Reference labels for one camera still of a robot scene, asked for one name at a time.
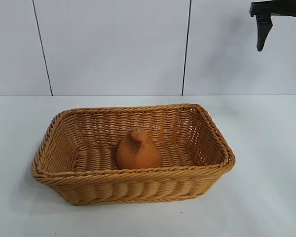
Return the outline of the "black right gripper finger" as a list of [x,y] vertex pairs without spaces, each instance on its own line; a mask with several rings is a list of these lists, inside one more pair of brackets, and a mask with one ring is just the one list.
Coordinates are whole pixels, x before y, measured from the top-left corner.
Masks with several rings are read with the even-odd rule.
[[257,50],[262,51],[266,38],[273,27],[270,15],[256,15],[257,22]]

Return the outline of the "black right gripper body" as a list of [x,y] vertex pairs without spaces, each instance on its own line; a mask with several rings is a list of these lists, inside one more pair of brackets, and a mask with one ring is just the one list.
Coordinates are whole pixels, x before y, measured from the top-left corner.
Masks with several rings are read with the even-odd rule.
[[252,2],[249,13],[252,17],[254,15],[296,17],[296,0],[267,0]]

